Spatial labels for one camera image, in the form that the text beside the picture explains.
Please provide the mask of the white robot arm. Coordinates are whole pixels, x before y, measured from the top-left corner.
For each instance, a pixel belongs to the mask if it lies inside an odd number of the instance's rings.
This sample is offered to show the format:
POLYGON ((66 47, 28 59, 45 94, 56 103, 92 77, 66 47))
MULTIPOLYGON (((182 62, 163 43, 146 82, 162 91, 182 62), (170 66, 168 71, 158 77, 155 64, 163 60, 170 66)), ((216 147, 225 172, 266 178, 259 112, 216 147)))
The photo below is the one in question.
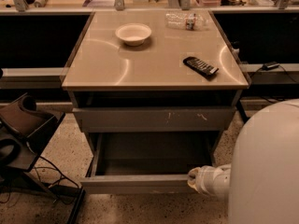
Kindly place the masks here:
POLYGON ((230 189, 231 165, 202 166, 188 172, 188 186, 196 192, 227 201, 230 189))

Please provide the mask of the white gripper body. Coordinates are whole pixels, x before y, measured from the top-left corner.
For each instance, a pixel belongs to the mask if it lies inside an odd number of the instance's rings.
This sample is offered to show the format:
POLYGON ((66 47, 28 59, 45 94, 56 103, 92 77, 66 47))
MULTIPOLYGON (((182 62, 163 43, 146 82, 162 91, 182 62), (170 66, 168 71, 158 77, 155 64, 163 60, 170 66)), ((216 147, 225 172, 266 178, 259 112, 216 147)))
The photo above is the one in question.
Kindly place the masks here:
POLYGON ((195 176, 196 190, 205 195, 216 196, 218 190, 216 186, 216 178, 222 173, 222 169, 212 166, 198 168, 195 176))

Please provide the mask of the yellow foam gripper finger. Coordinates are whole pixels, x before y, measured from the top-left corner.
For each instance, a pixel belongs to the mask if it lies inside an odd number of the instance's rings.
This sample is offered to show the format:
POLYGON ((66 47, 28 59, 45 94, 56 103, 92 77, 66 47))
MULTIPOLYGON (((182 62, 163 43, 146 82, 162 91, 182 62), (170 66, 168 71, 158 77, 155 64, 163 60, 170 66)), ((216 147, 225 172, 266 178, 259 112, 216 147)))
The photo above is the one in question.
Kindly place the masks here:
POLYGON ((191 169, 188 172, 188 178, 187 178, 187 183, 189 187, 196 190, 197 192, 200 191, 200 184, 201 184, 200 170, 201 170, 200 167, 191 169))

